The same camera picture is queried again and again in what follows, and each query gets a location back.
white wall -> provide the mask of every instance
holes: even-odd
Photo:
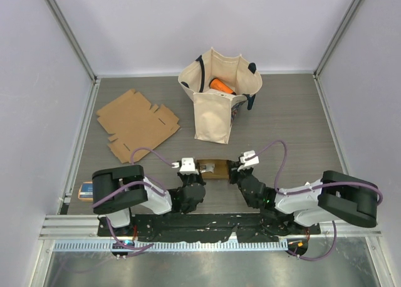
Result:
[[[401,264],[401,0],[365,0],[321,80],[350,171],[384,193],[379,224]]]
[[[57,0],[99,75],[178,73],[213,46],[315,70],[351,0]]]
[[[0,0],[0,280],[27,286],[90,80],[44,0]]]

gray floor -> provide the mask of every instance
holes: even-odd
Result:
[[[321,177],[324,170],[341,171],[328,124],[316,91],[313,77],[302,75],[263,75],[263,87],[249,112],[242,107],[232,126],[228,145],[194,139],[194,109],[182,91],[177,77],[109,78],[102,79],[95,111],[127,90],[142,92],[152,103],[163,103],[179,118],[181,129],[157,151],[169,160],[182,157],[198,159],[233,159],[241,152],[260,150],[269,142],[281,138],[287,141],[289,155],[280,179],[280,186],[295,187]],[[86,138],[80,168],[76,177],[69,214],[92,214],[90,203],[77,198],[82,182],[91,180],[94,171],[122,164],[107,147],[108,134],[93,114]],[[274,146],[260,158],[255,176],[272,186],[283,158],[283,148]],[[149,154],[140,161],[145,173],[178,187],[180,180],[174,170]],[[224,180],[208,181],[207,193],[197,212],[249,212],[237,188]]]
[[[321,256],[331,243],[324,237],[313,239],[308,256]],[[148,253],[126,261],[110,257],[110,253],[53,253],[44,286],[380,286],[363,237],[339,238],[336,250],[319,262],[297,260],[284,252],[255,251]],[[60,268],[62,263],[69,270]]]

perforated metal strip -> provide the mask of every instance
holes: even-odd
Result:
[[[112,240],[57,240],[53,251],[111,251],[115,241]],[[135,242],[135,246],[145,246],[149,243]],[[286,251],[288,243],[286,239],[279,242],[263,243],[238,243],[237,240],[228,240],[224,243],[161,243],[156,242],[148,252],[194,252],[194,251]],[[113,249],[114,252],[127,252],[127,249]]]

orange bottle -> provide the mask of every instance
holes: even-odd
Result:
[[[224,93],[237,95],[236,92],[234,92],[232,89],[230,89],[228,86],[226,86],[218,78],[213,78],[212,81],[209,83],[209,86],[210,86],[210,88],[217,90],[217,91],[223,91]]]

gray wood tabletop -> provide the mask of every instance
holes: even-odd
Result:
[[[145,78],[103,78],[95,102],[88,135],[76,176],[68,214],[92,214],[91,204],[78,200],[82,182],[97,170],[123,164],[107,146],[108,134],[97,122],[95,112],[134,88],[154,104],[164,104],[179,118],[180,129],[157,147],[170,161],[182,157],[237,160],[241,152],[261,150],[278,138],[288,144],[288,159],[281,174],[281,187],[297,187],[319,179],[325,170],[341,171],[340,161],[311,74],[262,75],[263,86],[251,111],[240,108],[234,119],[228,145],[195,140],[194,107],[176,76]],[[268,186],[283,159],[283,147],[275,145],[260,156],[254,175]],[[165,183],[180,186],[176,171],[148,154],[139,164],[145,173]],[[246,206],[235,185],[226,180],[208,180],[204,203],[196,212],[257,212]]]

